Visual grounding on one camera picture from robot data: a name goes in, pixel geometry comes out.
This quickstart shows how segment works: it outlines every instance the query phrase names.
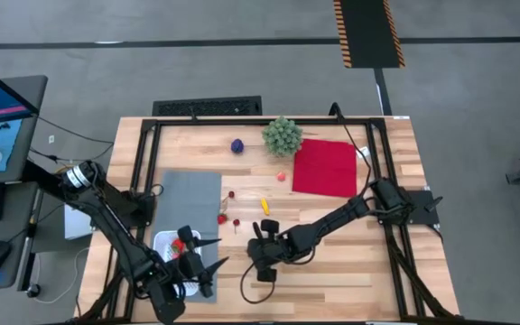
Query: black metal frame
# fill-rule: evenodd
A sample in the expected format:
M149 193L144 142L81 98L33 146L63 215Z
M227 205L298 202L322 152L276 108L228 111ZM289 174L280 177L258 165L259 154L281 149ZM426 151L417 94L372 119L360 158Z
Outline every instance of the black metal frame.
M62 196L60 188L55 186L57 180L54 178L52 174L48 173L37 164L30 161L25 161L25 166L23 167L23 173L20 181L34 181L37 182L38 186L40 187L40 194L36 197L35 208L32 210L32 215L37 216L37 222L39 222L39 218L42 217L41 207L43 202L43 193L47 192L56 198ZM37 222L30 223L27 228L27 236L24 249L24 260L19 267L19 281L17 283L17 291L20 292L27 291L30 284L32 284L32 272L33 265L35 264L36 255L36 253L32 251L32 248L33 237L37 232Z
M362 125L365 127L367 132L367 144L370 150L370 157L372 163L372 173L375 178L381 177L382 173L380 170L380 161L378 159L378 153L376 151L376 139L374 131L375 129L380 134L380 141L383 146L383 154L386 160L386 166L388 170L388 178L392 181L397 182L395 166L393 163L393 157L390 150L390 144L388 142L388 134L386 132L385 119L382 117L369 117L369 118L351 118L344 117L339 112L338 106L332 106L329 112L330 116L336 115L337 118L292 118L297 125ZM273 118L269 117L258 117L258 118L192 118L192 119L174 119L174 120L158 120L158 119L145 119L142 121L142 127L140 132L140 137L138 140L138 147L135 157L134 170L132 174L132 180L130 183L131 190L137 190L140 180L140 172L142 167L142 162L144 158L145 145L147 142L148 133L153 131L153 139L152 139L152 147L150 150L150 156L148 159L147 166L147 174L144 185L144 192L148 192L151 190L153 186L153 176L155 174L155 167L157 162L158 155L158 147L160 143L160 135L162 133L162 128L164 126L183 126L183 125L267 125L269 124ZM407 262L410 264L413 270L415 270L414 266L414 257L413 257L413 249L411 246L410 236L408 233L408 228L406 225L400 225L399 231L401 234L401 241L404 247L404 254ZM385 230L386 243L388 244L389 238L394 236L393 226L390 224L384 224L383 228ZM144 240L145 229L139 228L136 233L137 240ZM391 273L393 276L393 282L395 285L395 296L396 302L398 306L398 311L401 319L408 315L407 307L406 307L406 299L404 297L404 289L403 289L403 280L401 277L400 269L396 260L391 257L388 253L389 261L391 265ZM107 274L108 278L110 274L110 265L107 266ZM425 316L424 312L424 304L421 298L421 295L413 288L413 297L414 304L416 309L416 314L418 316ZM109 304L107 308L107 317L114 318L116 313L116 302L117 302L118 292L112 297L112 303ZM125 299L125 310L124 310L124 319L127 321L131 321L132 313L134 309L134 295L131 291L131 288L128 288L128 292L126 294ZM362 321L354 321L354 322L343 322L350 324L361 324Z

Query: white container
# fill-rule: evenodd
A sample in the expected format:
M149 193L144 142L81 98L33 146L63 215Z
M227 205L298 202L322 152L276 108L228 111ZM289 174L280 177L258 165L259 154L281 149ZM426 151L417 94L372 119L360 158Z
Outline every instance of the white container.
M201 239L201 235L198 231L192 230L191 234L195 238ZM169 262L173 259L172 243L176 239L178 239L177 231L160 231L153 238L153 250L158 252L164 262ZM202 256L202 247L196 247L196 254ZM174 285L173 287L176 293L179 293L178 286ZM197 283L184 283L184 287L186 287L186 297L198 292Z

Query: concrete floor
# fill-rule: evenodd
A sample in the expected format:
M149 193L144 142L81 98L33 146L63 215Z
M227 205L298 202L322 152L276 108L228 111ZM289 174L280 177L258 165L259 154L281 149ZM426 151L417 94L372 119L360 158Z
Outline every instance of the concrete floor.
M391 6L401 37L520 36L520 1ZM332 2L324 0L0 0L0 42L337 35ZM520 186L504 180L520 156L520 43L403 50L407 67L385 70L386 85L394 114L413 120L432 190L444 196L439 214L460 310L468 318L520 322ZM332 101L347 115L380 114L373 71L344 69L338 45L0 50L0 77L35 74L50 79L44 117L102 139L114 138L120 116L149 115L152 102L163 99L260 95L267 115L324 114ZM76 158L102 150L43 123L32 146ZM43 300L69 285L80 249L42 256ZM0 324L66 320L76 294L42 305L14 287L0 290Z

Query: wooden table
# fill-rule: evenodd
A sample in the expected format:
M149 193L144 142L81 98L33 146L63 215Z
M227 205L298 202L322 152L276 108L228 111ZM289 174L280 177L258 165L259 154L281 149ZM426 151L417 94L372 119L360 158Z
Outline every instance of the wooden table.
M426 180L411 121L387 117L385 122L399 184L408 190L422 189ZM141 123L141 117L120 120L107 173L108 181L120 190L129 188ZM166 126L162 129L153 182L159 183L166 170L220 172L222 197L230 190L236 193L227 214L241 220L237 234L231 224L219 226L222 238L219 257L230 258L218 272L218 301L187 303L186 312L178 321L398 320L384 231L372 217L356 220L326 237L311 263L302 266L279 264L276 290L267 302L251 305L242 300L239 281L250 265L246 243L254 237L252 222L265 217L260 198L267 198L270 218L280 221L281 230L299 223L310 223L347 201L292 192L293 159L269 155L262 140L262 128L255 125L199 125ZM346 131L339 125L305 125L302 128L304 138L349 142ZM359 147L367 145L364 126L349 126L348 129ZM139 189L144 187L152 142L150 137L148 135ZM230 143L235 138L242 139L246 146L244 153L238 156L230 152ZM386 172L378 138L376 145L381 169ZM276 179L279 171L286 172L286 181ZM367 167L362 159L358 159L359 188L362 188L366 174ZM445 308L458 313L440 239L425 226L410 226L409 231L418 274ZM145 238L150 238L149 228ZM83 311L103 290L109 248L110 244L101 233L93 235L79 291L79 304ZM403 279L408 311L414 314L410 285L404 274ZM246 296L250 299L264 297L269 289L269 283L255 280L255 272L246 278ZM125 291L119 294L116 316L123 314L124 300ZM157 321L149 300L135 300L132 321Z

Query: gray towel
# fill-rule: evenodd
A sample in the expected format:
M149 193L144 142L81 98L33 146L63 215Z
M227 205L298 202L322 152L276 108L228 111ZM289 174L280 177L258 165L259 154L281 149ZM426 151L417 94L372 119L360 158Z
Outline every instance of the gray towel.
M222 176L215 172L165 172L163 194L152 224L153 239L160 231L175 231L184 226L200 232L202 239L218 238ZM218 261L218 244L202 248L202 261L209 266ZM216 302L218 275L214 274L214 295L204 298L197 292L187 302Z

